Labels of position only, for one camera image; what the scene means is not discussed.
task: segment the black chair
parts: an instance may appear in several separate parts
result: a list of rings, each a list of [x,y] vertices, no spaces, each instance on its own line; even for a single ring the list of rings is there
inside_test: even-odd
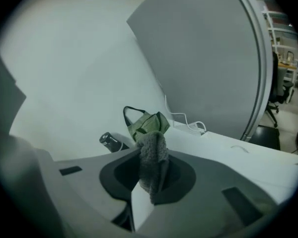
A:
[[[279,107],[276,105],[276,102],[279,102],[280,104],[284,103],[290,94],[290,88],[293,86],[293,83],[291,82],[284,82],[286,72],[286,68],[278,68],[278,57],[276,53],[273,52],[273,81],[268,101],[274,106],[270,106],[268,103],[266,111],[275,122],[275,128],[278,124],[272,110],[276,110],[276,113],[279,112]]]

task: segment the gray partition panel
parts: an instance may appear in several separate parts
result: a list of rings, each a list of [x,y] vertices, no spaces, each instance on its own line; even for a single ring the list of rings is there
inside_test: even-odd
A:
[[[236,139],[256,128],[272,69],[256,6],[255,0],[145,0],[130,16],[172,112]]]

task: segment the gray cloth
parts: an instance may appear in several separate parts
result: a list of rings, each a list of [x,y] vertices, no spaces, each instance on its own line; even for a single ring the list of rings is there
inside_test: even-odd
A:
[[[137,142],[140,151],[140,186],[153,196],[161,191],[168,167],[169,155],[164,136],[159,131],[143,135]]]

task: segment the floor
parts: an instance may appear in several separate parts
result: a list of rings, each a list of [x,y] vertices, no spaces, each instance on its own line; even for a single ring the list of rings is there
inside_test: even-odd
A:
[[[281,151],[298,154],[295,143],[298,133],[298,89],[295,89],[293,97],[288,104],[283,103],[278,104],[278,106],[280,109],[279,113],[277,114],[276,111],[273,111],[273,113],[278,123]],[[274,122],[267,112],[264,113],[260,125],[274,127]]]

